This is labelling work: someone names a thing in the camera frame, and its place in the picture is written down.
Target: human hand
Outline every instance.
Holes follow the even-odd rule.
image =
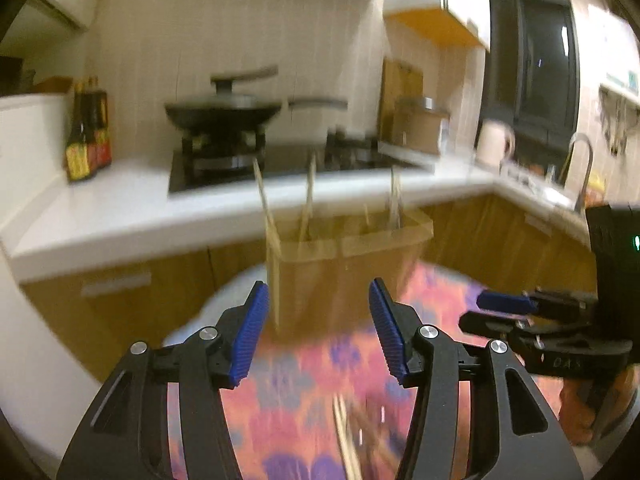
[[[593,439],[591,427],[596,418],[594,411],[578,397],[578,391],[584,381],[564,380],[560,392],[560,426],[569,442],[575,446],[588,444]],[[618,391],[618,400],[607,416],[610,424],[625,413],[638,388],[639,377],[635,368],[629,367],[616,377],[612,386]]]

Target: metal screw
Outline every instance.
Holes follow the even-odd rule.
[[[491,350],[497,354],[504,354],[507,351],[507,348],[508,347],[504,341],[500,341],[499,339],[491,341]]]
[[[204,341],[211,341],[218,337],[218,331],[212,326],[207,326],[200,330],[200,339],[204,339]]]
[[[423,325],[420,327],[420,335],[425,339],[434,339],[438,336],[438,329],[431,325]]]
[[[138,341],[137,343],[133,343],[129,351],[133,355],[140,355],[146,352],[146,343],[144,341]]]

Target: kitchen sink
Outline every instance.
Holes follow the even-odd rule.
[[[574,209],[575,200],[557,190],[553,185],[543,182],[529,173],[519,171],[514,168],[509,168],[506,171],[506,175],[508,178],[511,178],[519,184],[522,184],[524,187],[527,187],[535,196],[540,197],[549,204],[567,210]]]

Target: frying pan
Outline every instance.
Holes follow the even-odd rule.
[[[215,93],[165,104],[164,109],[171,122],[188,135],[254,132],[273,118],[284,102],[234,93],[233,83],[255,81],[277,74],[278,67],[271,65],[252,72],[213,75],[211,84],[216,87]],[[292,97],[288,99],[288,104],[290,109],[317,106],[347,108],[344,99],[325,96]]]

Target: sauce bottle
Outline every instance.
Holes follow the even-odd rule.
[[[111,164],[107,92],[98,88],[97,77],[89,78],[87,95],[90,123],[96,142],[98,168],[106,168]]]
[[[87,98],[84,85],[76,84],[71,133],[66,140],[66,176],[69,182],[87,180],[98,170],[95,137],[87,120]]]

